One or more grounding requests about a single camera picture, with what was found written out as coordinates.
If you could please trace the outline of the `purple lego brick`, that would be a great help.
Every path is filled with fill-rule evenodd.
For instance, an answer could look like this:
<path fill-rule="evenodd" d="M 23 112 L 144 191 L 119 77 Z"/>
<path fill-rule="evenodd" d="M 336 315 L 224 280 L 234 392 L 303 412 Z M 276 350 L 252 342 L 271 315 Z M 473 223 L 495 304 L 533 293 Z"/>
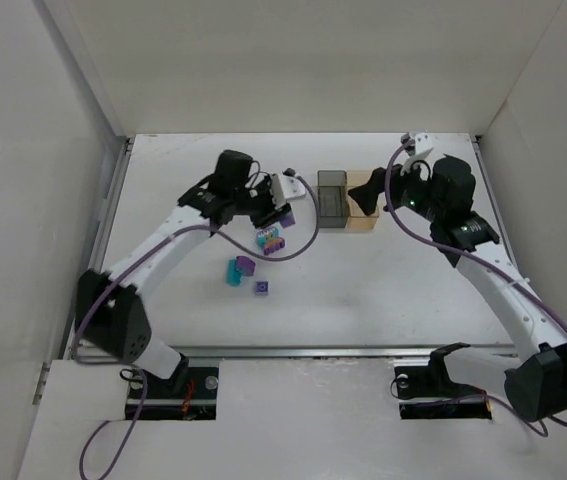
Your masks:
<path fill-rule="evenodd" d="M 296 220 L 294 217 L 294 214 L 292 212 L 286 214 L 280 221 L 279 221 L 281 227 L 283 229 L 292 227 L 296 224 Z"/>

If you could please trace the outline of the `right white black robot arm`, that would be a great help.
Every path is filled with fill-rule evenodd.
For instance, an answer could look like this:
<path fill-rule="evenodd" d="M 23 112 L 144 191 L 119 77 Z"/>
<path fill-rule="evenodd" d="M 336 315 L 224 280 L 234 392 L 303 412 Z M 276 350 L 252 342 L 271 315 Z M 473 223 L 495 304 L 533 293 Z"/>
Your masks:
<path fill-rule="evenodd" d="M 423 177 L 420 165 L 377 168 L 348 195 L 366 215 L 385 196 L 390 214 L 405 207 L 427 220 L 426 244 L 443 253 L 479 292 L 517 352 L 516 358 L 505 358 L 466 343 L 441 347 L 431 353 L 427 367 L 432 394 L 493 393 L 528 422 L 556 419 L 567 410 L 567 325 L 529 287 L 496 231 L 474 212 L 476 179 L 470 166 L 445 156 Z"/>

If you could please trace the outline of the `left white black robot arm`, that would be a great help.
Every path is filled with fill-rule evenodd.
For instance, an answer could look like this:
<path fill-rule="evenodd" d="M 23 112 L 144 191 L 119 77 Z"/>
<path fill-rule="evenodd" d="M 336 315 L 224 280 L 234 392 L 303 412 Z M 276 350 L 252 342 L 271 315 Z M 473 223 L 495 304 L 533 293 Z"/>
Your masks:
<path fill-rule="evenodd" d="M 75 344 L 90 342 L 172 393 L 182 387 L 188 360 L 153 332 L 145 302 L 192 250 L 234 217 L 246 216 L 264 228 L 290 213 L 286 189 L 292 178 L 267 174 L 252 183 L 253 162 L 242 152 L 223 151 L 214 171 L 178 198 L 145 241 L 110 269 L 88 269 L 80 276 Z"/>

